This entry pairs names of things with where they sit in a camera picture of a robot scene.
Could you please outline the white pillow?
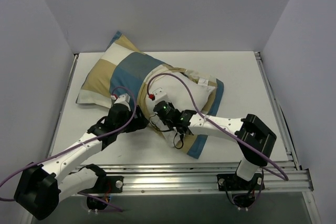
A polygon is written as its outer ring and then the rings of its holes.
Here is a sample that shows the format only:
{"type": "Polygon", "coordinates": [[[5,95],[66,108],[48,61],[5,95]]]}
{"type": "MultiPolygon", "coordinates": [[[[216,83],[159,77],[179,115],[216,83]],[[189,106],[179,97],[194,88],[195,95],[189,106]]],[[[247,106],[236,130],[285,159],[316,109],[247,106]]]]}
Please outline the white pillow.
{"type": "Polygon", "coordinates": [[[149,81],[158,73],[172,73],[181,78],[190,89],[197,108],[204,114],[217,114],[224,93],[223,82],[208,74],[162,64],[141,76],[142,85],[137,97],[137,104],[145,117],[150,118],[159,129],[163,130],[164,125],[157,116],[154,116],[154,102],[148,98],[147,88],[150,93],[161,88],[167,94],[168,101],[179,111],[194,110],[194,106],[186,88],[176,78],[164,75],[156,77],[152,82],[149,81]]]}

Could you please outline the blue tan white patchwork pillowcase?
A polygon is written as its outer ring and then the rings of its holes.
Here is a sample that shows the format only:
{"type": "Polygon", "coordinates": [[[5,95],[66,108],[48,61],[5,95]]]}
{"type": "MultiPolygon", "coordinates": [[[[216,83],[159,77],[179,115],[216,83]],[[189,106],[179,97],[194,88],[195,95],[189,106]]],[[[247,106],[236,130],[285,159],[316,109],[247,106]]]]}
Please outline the blue tan white patchwork pillowcase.
{"type": "MultiPolygon", "coordinates": [[[[102,57],[90,70],[81,86],[76,99],[77,104],[96,104],[106,108],[111,107],[111,95],[121,95],[126,87],[134,94],[131,103],[137,104],[138,90],[142,85],[142,75],[155,67],[166,64],[174,67],[162,60],[153,58],[141,52],[135,45],[127,39],[121,32],[117,32],[110,41],[102,57]]],[[[176,78],[186,88],[194,108],[197,108],[192,93],[184,81],[172,73],[158,73],[152,77],[171,76],[176,78]]],[[[192,158],[198,159],[207,141],[207,136],[187,135],[183,141],[179,141],[173,132],[169,132],[164,125],[164,129],[159,129],[150,120],[152,130],[161,138],[165,139],[168,146],[177,147],[192,158]]]]}

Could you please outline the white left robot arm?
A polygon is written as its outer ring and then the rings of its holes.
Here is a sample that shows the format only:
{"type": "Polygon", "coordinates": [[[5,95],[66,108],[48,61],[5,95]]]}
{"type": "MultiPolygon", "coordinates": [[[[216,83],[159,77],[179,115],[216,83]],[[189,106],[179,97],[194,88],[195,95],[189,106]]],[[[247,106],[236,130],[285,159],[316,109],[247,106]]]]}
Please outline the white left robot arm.
{"type": "Polygon", "coordinates": [[[114,143],[121,133],[144,129],[148,124],[139,106],[114,104],[107,116],[92,125],[73,145],[41,164],[30,164],[21,174],[14,200],[36,219],[47,218],[64,199],[89,190],[105,193],[112,189],[107,173],[95,164],[77,172],[85,160],[114,143]]]}

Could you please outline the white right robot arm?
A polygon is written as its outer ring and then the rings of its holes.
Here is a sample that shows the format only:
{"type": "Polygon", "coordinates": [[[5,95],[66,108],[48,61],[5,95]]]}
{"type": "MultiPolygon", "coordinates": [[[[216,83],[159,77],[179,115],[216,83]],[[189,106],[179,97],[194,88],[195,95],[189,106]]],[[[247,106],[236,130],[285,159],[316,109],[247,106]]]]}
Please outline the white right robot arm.
{"type": "Polygon", "coordinates": [[[275,145],[276,134],[256,115],[245,118],[220,118],[200,115],[194,110],[179,111],[172,103],[160,101],[153,112],[169,130],[175,131],[183,139],[187,135],[212,136],[236,142],[243,154],[238,164],[233,182],[244,189],[251,184],[256,171],[265,167],[275,145]]]}

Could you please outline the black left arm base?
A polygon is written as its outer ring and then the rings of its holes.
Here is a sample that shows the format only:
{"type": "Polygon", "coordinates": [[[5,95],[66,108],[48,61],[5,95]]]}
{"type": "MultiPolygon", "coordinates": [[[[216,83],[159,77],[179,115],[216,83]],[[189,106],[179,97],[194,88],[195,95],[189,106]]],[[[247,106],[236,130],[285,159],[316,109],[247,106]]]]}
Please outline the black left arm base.
{"type": "MultiPolygon", "coordinates": [[[[104,202],[110,202],[109,196],[99,197],[99,199],[103,200],[104,202]]],[[[108,206],[107,204],[91,197],[86,198],[86,205],[90,210],[105,210],[108,206]]]]}

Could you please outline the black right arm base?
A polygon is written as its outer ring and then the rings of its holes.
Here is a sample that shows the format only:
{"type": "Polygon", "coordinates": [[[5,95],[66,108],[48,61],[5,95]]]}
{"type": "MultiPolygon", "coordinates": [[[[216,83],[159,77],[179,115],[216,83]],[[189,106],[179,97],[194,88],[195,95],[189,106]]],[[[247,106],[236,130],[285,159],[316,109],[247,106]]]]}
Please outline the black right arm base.
{"type": "Polygon", "coordinates": [[[260,196],[260,192],[258,194],[255,193],[255,190],[249,190],[247,193],[242,194],[229,194],[227,193],[227,198],[229,202],[236,206],[239,209],[247,208],[250,209],[257,201],[260,196]]]}

